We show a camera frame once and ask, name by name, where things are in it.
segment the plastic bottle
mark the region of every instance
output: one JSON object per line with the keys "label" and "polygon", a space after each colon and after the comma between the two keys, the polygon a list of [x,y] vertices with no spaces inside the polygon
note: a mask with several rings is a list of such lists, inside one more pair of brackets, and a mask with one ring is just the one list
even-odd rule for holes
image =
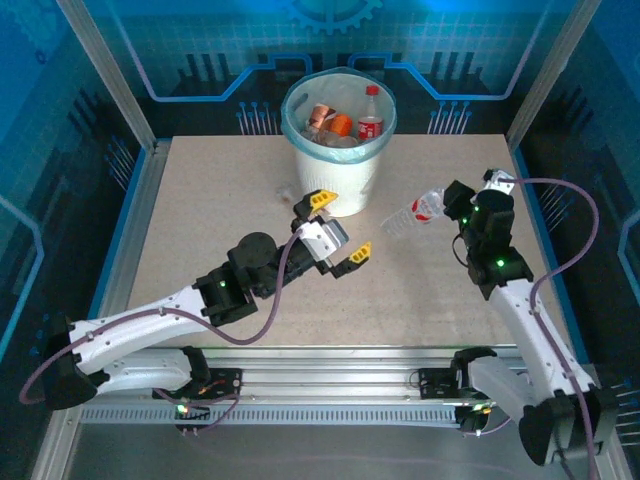
{"label": "plastic bottle", "polygon": [[429,190],[416,201],[382,222],[382,229],[396,238],[405,238],[423,225],[444,215],[444,188]]}
{"label": "plastic bottle", "polygon": [[358,119],[358,138],[366,141],[382,134],[383,120],[378,109],[378,93],[380,87],[377,85],[367,85],[365,93],[369,97],[367,106]]}

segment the red label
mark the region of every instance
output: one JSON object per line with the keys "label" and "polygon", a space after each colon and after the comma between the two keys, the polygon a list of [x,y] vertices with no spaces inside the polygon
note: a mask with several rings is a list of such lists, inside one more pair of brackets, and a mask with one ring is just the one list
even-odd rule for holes
{"label": "red label", "polygon": [[431,219],[431,217],[424,214],[424,212],[422,211],[423,208],[424,207],[421,204],[420,199],[416,200],[415,202],[413,202],[413,205],[411,205],[411,211],[416,217],[416,220],[426,223]]}
{"label": "red label", "polygon": [[382,122],[358,122],[358,137],[360,140],[376,138],[382,133]]}

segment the black bracket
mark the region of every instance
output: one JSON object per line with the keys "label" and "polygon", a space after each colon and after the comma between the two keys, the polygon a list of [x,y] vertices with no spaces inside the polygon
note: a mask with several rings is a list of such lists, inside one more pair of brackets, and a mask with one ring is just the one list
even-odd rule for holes
{"label": "black bracket", "polygon": [[421,368],[418,370],[420,399],[459,398],[456,373],[451,368]]}
{"label": "black bracket", "polygon": [[[199,388],[195,394],[185,397],[184,388],[175,392],[165,392],[171,398],[180,400],[216,400],[228,395],[240,395],[242,389],[242,370],[239,368],[210,368],[210,381]],[[154,399],[162,399],[155,391],[152,394]]]}

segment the cable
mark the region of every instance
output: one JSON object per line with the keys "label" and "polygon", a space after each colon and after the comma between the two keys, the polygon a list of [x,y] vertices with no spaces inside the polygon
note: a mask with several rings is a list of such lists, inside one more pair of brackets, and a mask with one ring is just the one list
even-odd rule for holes
{"label": "cable", "polygon": [[411,381],[411,379],[416,373],[420,373],[420,372],[418,370],[414,370],[413,372],[411,372],[411,375],[409,375],[409,386],[411,388],[420,388],[420,384],[416,384]]}
{"label": "cable", "polygon": [[502,430],[504,427],[509,425],[510,422],[511,418],[507,417],[498,425],[490,428],[489,430],[481,430],[480,433],[462,432],[462,435],[464,435],[465,437],[484,437],[486,435],[491,435],[492,433],[496,433],[497,431]]}
{"label": "cable", "polygon": [[458,256],[458,252],[456,252],[456,240],[462,238],[462,234],[458,234],[455,237],[453,237],[453,241],[451,242],[451,250],[453,250],[453,256],[456,257],[456,260],[458,260],[458,263],[460,265],[462,265],[464,268],[468,268],[469,265],[467,265],[466,263],[464,263],[462,260],[460,260],[460,257]]}
{"label": "cable", "polygon": [[[300,236],[300,233],[295,232],[291,236],[287,244],[284,246],[284,249],[282,250],[282,255],[280,256],[280,264],[278,265],[278,276],[276,277],[276,291],[273,297],[271,312],[269,313],[269,318],[265,322],[264,326],[253,337],[247,338],[244,340],[236,339],[218,330],[216,327],[211,325],[206,320],[200,317],[196,317],[195,315],[189,312],[185,312],[184,310],[178,310],[176,308],[165,308],[164,311],[172,313],[173,315],[179,315],[184,318],[188,318],[189,320],[193,320],[194,322],[199,323],[203,327],[207,328],[208,330],[212,331],[219,337],[223,338],[224,340],[227,340],[228,342],[233,343],[235,345],[250,345],[251,343],[257,342],[262,337],[264,337],[266,333],[269,331],[269,329],[271,328],[271,325],[273,324],[273,321],[275,320],[276,314],[278,313],[278,307],[280,305],[280,296],[282,294],[282,289],[284,288],[284,272],[286,269],[287,259],[289,258],[289,253],[291,252],[291,248],[293,248],[293,244],[295,243],[295,241],[298,239],[299,236]],[[42,364],[40,364],[40,366],[36,368],[36,370],[31,374],[31,376],[24,383],[24,385],[22,386],[22,389],[20,390],[20,394],[18,395],[20,403],[22,403],[23,405],[35,405],[36,403],[43,402],[44,398],[29,398],[27,396],[27,394],[29,393],[29,390],[31,390],[31,387],[33,386],[35,381],[44,373],[44,371],[47,368],[49,368],[60,357],[62,357],[63,355],[66,355],[67,353],[71,352],[75,348],[78,348],[80,345],[91,341],[88,335],[91,335],[91,338],[93,338],[104,332],[111,330],[112,328],[122,325],[123,323],[126,323],[128,321],[135,320],[137,318],[146,317],[149,315],[157,315],[158,312],[159,312],[159,309],[152,308],[152,309],[142,310],[136,313],[130,313],[129,315],[120,317],[111,323],[108,323],[106,325],[96,328],[91,332],[88,332],[88,334],[85,335],[84,337],[81,337],[71,342],[66,347],[58,350],[56,353],[54,353],[49,358],[47,358],[44,362],[42,362]]]}
{"label": "cable", "polygon": [[235,393],[232,393],[230,395],[225,395],[224,397],[218,397],[212,400],[191,400],[188,402],[181,402],[178,399],[175,398],[171,398],[169,395],[167,395],[167,393],[160,389],[160,388],[154,388],[153,389],[154,392],[156,392],[158,395],[160,395],[163,399],[165,399],[167,402],[169,403],[173,403],[174,405],[184,405],[186,407],[202,407],[202,406],[209,406],[209,405],[215,405],[216,403],[220,403],[223,402],[225,400],[235,400],[231,406],[217,419],[215,420],[213,423],[210,423],[209,425],[205,425],[202,428],[197,428],[197,427],[193,427],[193,434],[194,435],[198,435],[198,432],[203,432],[206,430],[212,430],[214,428],[216,428],[218,425],[220,425],[226,418],[229,417],[229,415],[231,415],[231,412],[233,412],[235,410],[235,408],[238,406],[238,403],[240,403],[240,395],[236,395]]}
{"label": "cable", "polygon": [[572,267],[578,261],[580,261],[580,259],[582,259],[582,257],[584,257],[585,254],[589,251],[589,249],[593,245],[593,242],[595,241],[596,235],[598,234],[598,227],[600,225],[600,212],[598,211],[598,206],[596,205],[595,200],[591,195],[589,195],[589,193],[586,190],[584,190],[583,188],[579,187],[574,183],[567,182],[565,180],[557,180],[555,178],[524,178],[524,179],[519,178],[519,179],[507,180],[507,179],[501,178],[499,179],[499,181],[502,183],[517,183],[521,185],[544,183],[544,184],[560,185],[563,187],[567,187],[567,188],[570,188],[571,190],[574,190],[575,192],[578,192],[580,195],[582,195],[587,201],[587,203],[589,204],[589,207],[591,207],[591,210],[593,212],[593,225],[591,227],[591,233],[586,243],[582,247],[582,249],[569,261],[559,266],[558,268],[552,270],[551,272],[543,275],[542,277],[540,277],[540,279],[538,279],[538,281],[536,281],[533,284],[533,287],[531,288],[531,294],[529,296],[529,306],[531,308],[531,311],[533,312],[533,317],[535,318],[536,323],[538,324],[538,327],[540,327],[540,330],[542,331],[546,340],[549,342],[549,345],[551,345],[551,348],[554,351],[556,357],[558,357],[558,361],[560,362],[560,365],[562,366],[564,373],[567,375],[567,378],[571,383],[573,390],[575,391],[576,397],[578,398],[578,403],[580,404],[580,412],[582,414],[582,421],[584,423],[585,435],[587,437],[587,455],[589,458],[588,478],[590,480],[596,480],[599,477],[599,475],[596,467],[596,453],[595,453],[595,445],[593,441],[593,425],[591,423],[591,417],[589,415],[587,401],[584,397],[584,393],[580,388],[580,384],[576,380],[575,374],[571,370],[571,366],[569,365],[569,362],[567,361],[565,356],[562,354],[560,347],[553,339],[551,332],[549,331],[547,326],[544,324],[544,321],[540,316],[538,307],[536,306],[536,297],[538,295],[538,290],[540,289],[540,285],[542,285],[542,283],[545,280],[549,280],[550,278]]}

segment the metal base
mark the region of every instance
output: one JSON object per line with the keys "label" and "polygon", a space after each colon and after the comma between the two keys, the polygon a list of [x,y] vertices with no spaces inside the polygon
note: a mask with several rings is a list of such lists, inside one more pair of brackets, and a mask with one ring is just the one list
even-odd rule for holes
{"label": "metal base", "polygon": [[[453,348],[234,348],[206,349],[210,367],[241,368],[241,400],[225,424],[398,425],[456,428],[455,408],[492,403],[420,398],[416,372],[448,367]],[[524,367],[513,346],[497,347],[513,369]],[[184,420],[176,407],[147,390],[96,397],[81,422],[91,424],[206,425],[226,404]]]}

